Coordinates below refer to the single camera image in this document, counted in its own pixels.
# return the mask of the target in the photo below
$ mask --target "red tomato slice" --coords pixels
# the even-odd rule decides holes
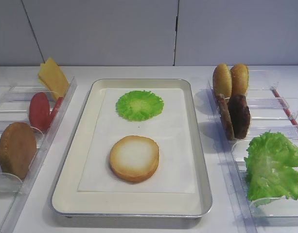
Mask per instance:
[[[56,116],[56,114],[57,114],[57,112],[58,112],[61,104],[62,104],[62,101],[63,101],[63,97],[59,97],[57,99],[57,102],[56,102],[56,104],[55,104],[55,106],[54,106],[51,114],[47,118],[47,128],[49,128],[51,126],[51,124],[52,124],[52,122],[53,122],[53,120],[54,120],[54,118],[55,118],[55,116]]]
[[[47,130],[47,119],[50,114],[50,104],[44,92],[36,93],[29,107],[29,121],[31,126],[41,131]]]

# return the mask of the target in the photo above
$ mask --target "bun top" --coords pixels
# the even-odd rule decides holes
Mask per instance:
[[[232,76],[232,96],[236,94],[245,95],[249,83],[248,66],[239,63],[231,68]]]
[[[215,68],[212,79],[215,95],[223,94],[225,98],[230,98],[232,79],[230,70],[225,63],[221,63]]]

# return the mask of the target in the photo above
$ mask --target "bun bottom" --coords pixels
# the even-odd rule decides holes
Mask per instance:
[[[126,136],[110,152],[110,167],[119,178],[133,183],[149,179],[159,164],[159,148],[147,137]]]

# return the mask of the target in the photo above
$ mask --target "green lettuce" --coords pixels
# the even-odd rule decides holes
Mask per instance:
[[[163,111],[164,101],[151,91],[131,91],[119,98],[116,111],[119,116],[142,121],[159,115]]]
[[[249,143],[245,157],[247,198],[298,199],[298,147],[282,133],[266,132]]]

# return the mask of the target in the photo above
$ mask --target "white paper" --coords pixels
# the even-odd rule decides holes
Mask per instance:
[[[92,126],[95,132],[78,192],[194,193],[196,173],[183,91],[150,89],[164,100],[162,113],[146,121],[130,122],[117,114],[115,105],[120,96],[132,90],[106,90],[96,126]],[[109,166],[113,145],[128,135],[149,137],[159,146],[158,168],[141,183],[121,180]]]

